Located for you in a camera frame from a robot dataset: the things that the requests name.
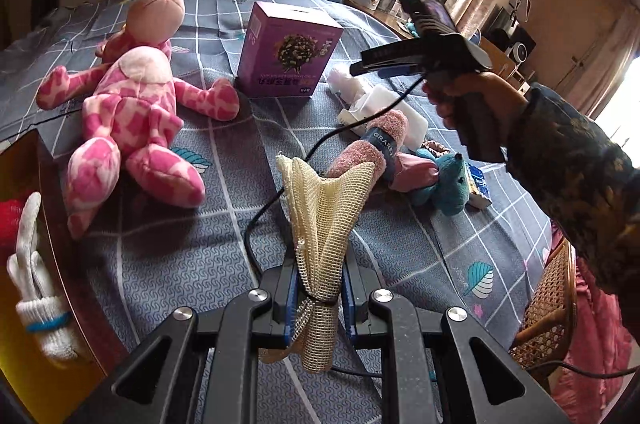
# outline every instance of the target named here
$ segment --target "pink blanket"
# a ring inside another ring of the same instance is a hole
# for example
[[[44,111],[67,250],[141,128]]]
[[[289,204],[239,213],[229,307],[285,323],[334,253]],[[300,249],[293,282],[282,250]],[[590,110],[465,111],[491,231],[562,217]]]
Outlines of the pink blanket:
[[[565,361],[588,372],[624,370],[631,355],[632,338],[622,326],[618,300],[596,287],[582,258],[576,259],[576,289],[578,322]],[[563,370],[552,396],[574,424],[596,424],[622,381],[622,377],[600,380]]]

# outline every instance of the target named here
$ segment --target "grid patterned bedsheet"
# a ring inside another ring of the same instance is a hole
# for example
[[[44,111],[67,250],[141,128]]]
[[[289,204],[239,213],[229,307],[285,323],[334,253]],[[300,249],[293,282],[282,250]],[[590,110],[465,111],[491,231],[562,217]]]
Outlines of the grid patterned bedsheet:
[[[208,87],[220,76],[233,79],[254,1],[184,0],[186,17],[172,38],[176,76]],[[326,10],[344,27],[329,68],[359,59],[363,49],[396,40],[366,14],[325,0],[259,0]],[[82,98],[52,112],[40,111],[34,96],[40,80],[56,65],[81,70],[97,63],[98,43],[123,25],[130,0],[103,0],[75,10],[58,10],[43,29],[0,53],[0,140],[10,142],[34,122],[61,171],[82,142]],[[372,83],[402,90],[413,78]],[[409,103],[430,123],[429,135],[453,150],[465,149],[446,130],[421,92]],[[212,121],[181,106],[184,129],[174,147],[193,152],[207,187],[194,211],[160,204],[123,173],[110,200],[79,244],[92,287],[126,346],[140,342],[170,311],[190,305],[216,308],[255,284],[241,235],[255,212],[280,186],[277,152],[303,156],[336,126],[342,108],[325,83],[309,99],[241,97],[241,111],[230,123]],[[318,170],[354,140],[343,134],[328,141],[312,160]],[[447,218],[429,207],[412,208],[404,195],[378,185],[351,235],[361,264],[372,267],[388,288],[417,306],[441,311],[460,305],[503,345],[520,325],[525,306],[542,274],[550,244],[548,218],[511,179],[503,165],[480,166],[492,194],[485,211],[466,208]],[[284,246],[280,208],[254,233],[258,260],[279,263]],[[440,247],[451,276],[444,267]],[[373,352],[356,354],[343,336],[334,363],[370,370],[380,367]],[[296,423],[373,423],[380,418],[379,392],[371,380],[343,375],[306,374],[297,357],[260,365],[258,420]]]

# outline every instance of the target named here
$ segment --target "wicker chair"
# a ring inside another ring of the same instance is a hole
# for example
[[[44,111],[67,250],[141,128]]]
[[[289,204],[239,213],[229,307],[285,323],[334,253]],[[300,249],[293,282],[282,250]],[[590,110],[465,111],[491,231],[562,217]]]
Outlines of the wicker chair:
[[[569,350],[577,318],[575,249],[568,241],[549,256],[532,301],[524,315],[510,354],[528,368],[548,360],[563,360]],[[556,366],[539,368],[532,376],[548,387],[547,378]]]

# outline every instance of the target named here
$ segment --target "blue stuffed animal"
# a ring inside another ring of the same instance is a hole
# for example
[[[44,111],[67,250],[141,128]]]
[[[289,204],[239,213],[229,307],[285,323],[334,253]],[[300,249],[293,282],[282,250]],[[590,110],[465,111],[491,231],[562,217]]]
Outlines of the blue stuffed animal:
[[[433,186],[409,193],[411,204],[421,206],[431,199],[434,207],[446,216],[458,214],[469,200],[469,184],[466,181],[465,161],[460,153],[447,153],[434,158],[428,150],[420,148],[418,157],[435,161],[439,169],[439,180]]]

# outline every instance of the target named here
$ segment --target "small carton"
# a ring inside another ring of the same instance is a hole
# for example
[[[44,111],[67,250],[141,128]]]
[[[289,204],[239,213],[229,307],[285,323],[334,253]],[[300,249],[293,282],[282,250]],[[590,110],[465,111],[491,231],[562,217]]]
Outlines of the small carton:
[[[257,1],[238,65],[249,97],[310,96],[343,28],[324,10]]]
[[[491,205],[489,186],[484,179],[484,173],[480,168],[466,164],[466,180],[469,184],[469,200],[467,204],[476,209],[486,209]]]

